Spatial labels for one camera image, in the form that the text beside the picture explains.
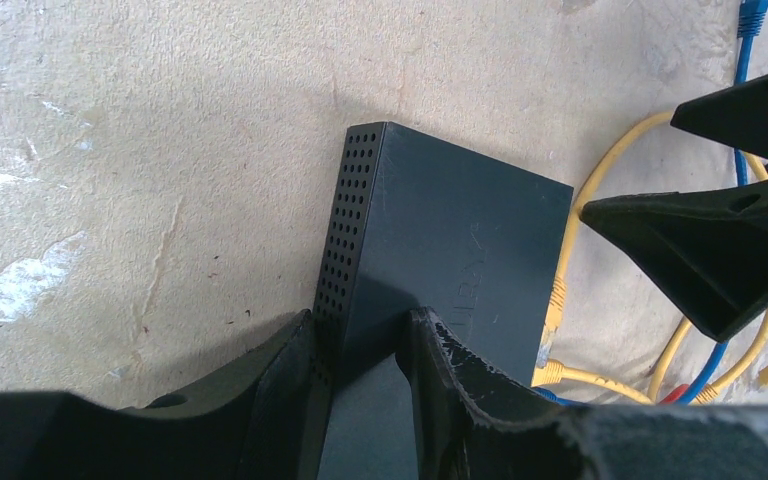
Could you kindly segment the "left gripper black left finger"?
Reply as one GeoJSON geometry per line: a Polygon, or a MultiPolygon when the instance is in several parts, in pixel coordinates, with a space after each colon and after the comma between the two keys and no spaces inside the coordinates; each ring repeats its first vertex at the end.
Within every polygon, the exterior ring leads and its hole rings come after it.
{"type": "Polygon", "coordinates": [[[313,479],[331,401],[309,311],[143,408],[0,393],[0,479],[313,479]]]}

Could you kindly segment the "black network switch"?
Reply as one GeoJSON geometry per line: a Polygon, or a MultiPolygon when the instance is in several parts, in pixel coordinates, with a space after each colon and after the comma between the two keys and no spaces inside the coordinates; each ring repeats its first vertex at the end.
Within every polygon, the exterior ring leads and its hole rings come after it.
{"type": "Polygon", "coordinates": [[[347,129],[312,307],[337,350],[320,478],[417,477],[393,354],[411,309],[530,383],[572,193],[394,122],[347,129]]]}

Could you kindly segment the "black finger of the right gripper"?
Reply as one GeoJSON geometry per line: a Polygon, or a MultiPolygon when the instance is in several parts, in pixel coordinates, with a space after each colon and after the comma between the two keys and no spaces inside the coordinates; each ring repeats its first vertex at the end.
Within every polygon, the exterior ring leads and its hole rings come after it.
{"type": "Polygon", "coordinates": [[[768,74],[680,104],[670,125],[768,160],[768,74]]]}
{"type": "Polygon", "coordinates": [[[605,198],[587,203],[580,218],[717,342],[768,308],[768,180],[605,198]]]}

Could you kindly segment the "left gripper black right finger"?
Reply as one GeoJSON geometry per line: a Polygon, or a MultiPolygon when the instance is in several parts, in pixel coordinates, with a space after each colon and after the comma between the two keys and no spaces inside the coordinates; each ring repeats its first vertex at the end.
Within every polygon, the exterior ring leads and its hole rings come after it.
{"type": "Polygon", "coordinates": [[[423,479],[768,479],[768,406],[564,406],[409,311],[397,364],[423,479]]]}

